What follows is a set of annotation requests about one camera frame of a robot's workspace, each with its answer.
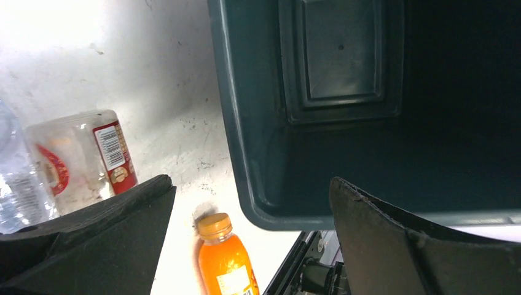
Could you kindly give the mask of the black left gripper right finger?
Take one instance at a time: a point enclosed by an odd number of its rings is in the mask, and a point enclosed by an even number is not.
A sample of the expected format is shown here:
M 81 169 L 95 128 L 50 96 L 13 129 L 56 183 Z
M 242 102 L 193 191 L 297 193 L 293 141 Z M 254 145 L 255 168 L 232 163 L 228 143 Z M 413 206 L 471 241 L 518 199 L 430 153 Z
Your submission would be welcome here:
M 335 177 L 329 201 L 352 294 L 519 294 L 520 244 L 409 213 Z

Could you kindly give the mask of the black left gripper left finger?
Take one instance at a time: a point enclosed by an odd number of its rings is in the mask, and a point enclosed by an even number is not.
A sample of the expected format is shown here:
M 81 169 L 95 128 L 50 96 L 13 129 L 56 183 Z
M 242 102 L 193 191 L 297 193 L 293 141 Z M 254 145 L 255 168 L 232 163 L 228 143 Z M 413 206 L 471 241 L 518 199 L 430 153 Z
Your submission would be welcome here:
M 130 190 L 1 235 L 2 294 L 149 294 L 176 188 L 158 175 Z

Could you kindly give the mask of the clear bottle red cap label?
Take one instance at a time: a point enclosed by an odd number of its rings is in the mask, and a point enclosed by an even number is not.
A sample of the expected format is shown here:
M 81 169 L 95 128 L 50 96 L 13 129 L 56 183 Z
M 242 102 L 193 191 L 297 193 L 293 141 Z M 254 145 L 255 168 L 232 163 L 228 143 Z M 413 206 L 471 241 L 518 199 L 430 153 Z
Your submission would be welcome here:
M 26 132 L 63 216 L 138 184 L 117 114 L 82 112 L 30 125 Z

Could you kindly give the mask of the orange juice bottle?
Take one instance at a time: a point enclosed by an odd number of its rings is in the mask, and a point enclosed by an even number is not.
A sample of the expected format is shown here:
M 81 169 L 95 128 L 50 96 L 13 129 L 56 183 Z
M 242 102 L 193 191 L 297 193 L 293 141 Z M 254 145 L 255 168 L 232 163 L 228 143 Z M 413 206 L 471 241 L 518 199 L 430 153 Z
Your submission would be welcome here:
M 206 293 L 259 295 L 248 252 L 232 232 L 229 215 L 208 215 L 197 222 L 197 230 L 202 240 L 198 266 Z

